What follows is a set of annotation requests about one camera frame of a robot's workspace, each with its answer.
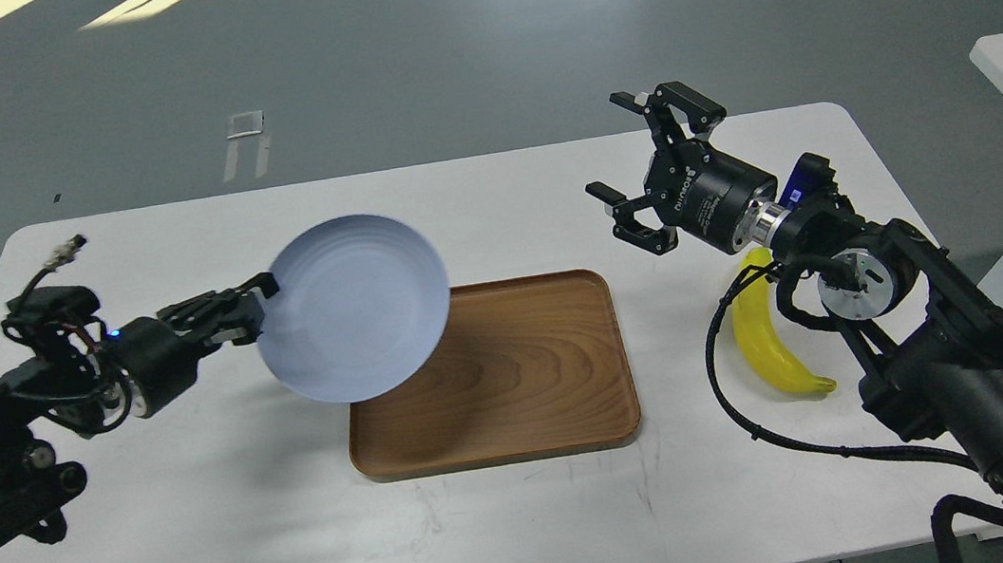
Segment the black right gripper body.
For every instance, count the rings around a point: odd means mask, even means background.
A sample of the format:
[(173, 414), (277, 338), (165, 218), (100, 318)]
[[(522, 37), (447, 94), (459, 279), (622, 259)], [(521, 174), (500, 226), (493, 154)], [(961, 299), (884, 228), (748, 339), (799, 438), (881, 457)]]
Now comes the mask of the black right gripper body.
[(776, 176), (695, 140), (657, 149), (649, 167), (659, 221), (732, 256), (750, 241), (750, 207), (778, 195)]

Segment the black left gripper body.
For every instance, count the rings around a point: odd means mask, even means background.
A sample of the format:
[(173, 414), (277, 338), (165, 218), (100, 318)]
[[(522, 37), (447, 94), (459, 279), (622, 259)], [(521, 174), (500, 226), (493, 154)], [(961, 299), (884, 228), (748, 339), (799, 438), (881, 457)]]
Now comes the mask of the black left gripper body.
[(169, 325), (138, 317), (113, 333), (116, 364), (129, 387), (131, 414), (151, 418), (198, 379), (199, 363), (217, 351), (200, 350), (201, 332), (212, 326), (247, 320), (264, 322), (257, 293), (240, 299), (237, 309), (216, 320)]

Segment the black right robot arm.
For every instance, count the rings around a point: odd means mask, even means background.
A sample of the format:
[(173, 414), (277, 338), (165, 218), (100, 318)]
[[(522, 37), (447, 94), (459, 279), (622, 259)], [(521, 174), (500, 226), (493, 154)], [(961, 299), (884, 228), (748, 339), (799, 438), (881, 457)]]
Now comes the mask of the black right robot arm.
[[(727, 110), (696, 89), (668, 82), (609, 99), (642, 116), (654, 144), (640, 197), (599, 181), (586, 185), (605, 204), (615, 237), (664, 254), (687, 232), (729, 256), (748, 245), (771, 254), (765, 266), (742, 266), (706, 332), (710, 387), (729, 418), (754, 441), (798, 453), (975, 471), (1000, 506), (945, 496), (930, 521), (937, 563), (964, 563), (955, 517), (1003, 528), (1003, 308), (914, 225), (858, 215), (822, 155), (801, 155), (780, 186), (762, 168), (711, 145)], [(716, 379), (715, 342), (729, 306), (760, 279), (774, 283), (776, 308), (787, 321), (842, 337), (863, 372), (863, 411), (901, 445), (805, 443), (765, 429), (728, 401)]]

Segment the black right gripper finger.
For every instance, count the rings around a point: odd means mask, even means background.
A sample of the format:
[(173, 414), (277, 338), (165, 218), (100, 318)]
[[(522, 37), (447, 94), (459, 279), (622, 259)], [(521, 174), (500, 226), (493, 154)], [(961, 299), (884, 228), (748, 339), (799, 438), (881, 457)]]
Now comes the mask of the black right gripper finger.
[(618, 240), (627, 241), (632, 246), (657, 256), (664, 256), (678, 245), (676, 229), (670, 225), (651, 228), (638, 220), (638, 212), (655, 209), (666, 204), (669, 192), (651, 190), (648, 194), (627, 199), (625, 193), (603, 182), (589, 182), (585, 185), (586, 194), (595, 197), (603, 203), (608, 216), (613, 220), (613, 235)]
[(656, 153), (673, 155), (689, 145), (710, 150), (710, 135), (729, 117), (729, 110), (720, 103), (679, 81), (661, 83), (638, 94), (617, 91), (610, 100), (642, 117)]

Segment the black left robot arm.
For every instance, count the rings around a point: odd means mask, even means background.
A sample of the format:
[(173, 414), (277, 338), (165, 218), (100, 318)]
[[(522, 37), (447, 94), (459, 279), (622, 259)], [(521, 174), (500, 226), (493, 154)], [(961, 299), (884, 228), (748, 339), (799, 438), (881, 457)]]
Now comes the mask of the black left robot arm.
[(55, 246), (0, 322), (7, 338), (32, 353), (0, 378), (0, 548), (18, 536), (44, 545), (64, 540), (63, 507), (88, 484), (82, 464), (59, 461), (32, 423), (90, 439), (129, 417), (159, 414), (195, 384), (202, 358), (225, 343), (255, 342), (265, 303), (278, 291), (274, 277), (260, 272), (112, 330), (92, 289), (43, 282), (85, 243), (78, 235)]

